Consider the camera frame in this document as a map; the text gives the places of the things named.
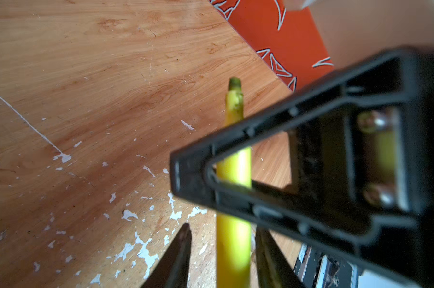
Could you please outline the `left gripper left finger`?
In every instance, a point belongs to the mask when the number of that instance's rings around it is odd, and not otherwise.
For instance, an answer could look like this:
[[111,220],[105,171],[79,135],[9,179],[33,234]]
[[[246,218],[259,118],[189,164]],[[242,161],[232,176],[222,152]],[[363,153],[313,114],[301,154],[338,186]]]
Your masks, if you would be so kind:
[[192,233],[185,223],[142,288],[187,288]]

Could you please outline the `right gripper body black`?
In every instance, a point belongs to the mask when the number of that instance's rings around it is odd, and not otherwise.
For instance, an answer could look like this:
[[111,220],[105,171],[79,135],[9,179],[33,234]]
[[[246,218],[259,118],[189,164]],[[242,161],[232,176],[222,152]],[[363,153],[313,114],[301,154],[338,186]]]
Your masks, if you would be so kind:
[[307,288],[356,288],[361,276],[357,265],[306,243],[301,246],[293,271]]

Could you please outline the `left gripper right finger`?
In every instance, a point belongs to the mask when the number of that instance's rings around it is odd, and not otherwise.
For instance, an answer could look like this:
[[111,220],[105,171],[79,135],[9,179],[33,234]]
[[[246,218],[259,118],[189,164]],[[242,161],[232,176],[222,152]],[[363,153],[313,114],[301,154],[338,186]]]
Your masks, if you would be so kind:
[[255,255],[260,288],[302,288],[276,241],[267,229],[257,228]]

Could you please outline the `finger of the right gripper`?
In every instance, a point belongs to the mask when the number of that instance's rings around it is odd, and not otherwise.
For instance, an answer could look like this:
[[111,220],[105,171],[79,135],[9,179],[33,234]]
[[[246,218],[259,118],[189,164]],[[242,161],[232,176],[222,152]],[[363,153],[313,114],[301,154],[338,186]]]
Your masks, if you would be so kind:
[[[293,182],[254,181],[245,211],[214,165],[289,136]],[[434,288],[434,49],[384,50],[170,156],[174,195]]]

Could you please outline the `yellow marker pen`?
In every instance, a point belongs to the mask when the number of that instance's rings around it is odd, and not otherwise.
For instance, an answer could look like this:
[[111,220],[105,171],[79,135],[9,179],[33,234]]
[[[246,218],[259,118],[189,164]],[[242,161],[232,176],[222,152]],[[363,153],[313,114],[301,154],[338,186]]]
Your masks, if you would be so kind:
[[[244,119],[245,98],[242,81],[237,77],[229,80],[225,95],[225,126],[232,126]],[[234,211],[245,211],[241,195],[252,186],[251,149],[249,145],[225,157],[217,163],[217,176],[233,190],[223,195],[223,204]],[[248,288],[251,282],[250,222],[227,213],[217,214],[217,288]]]

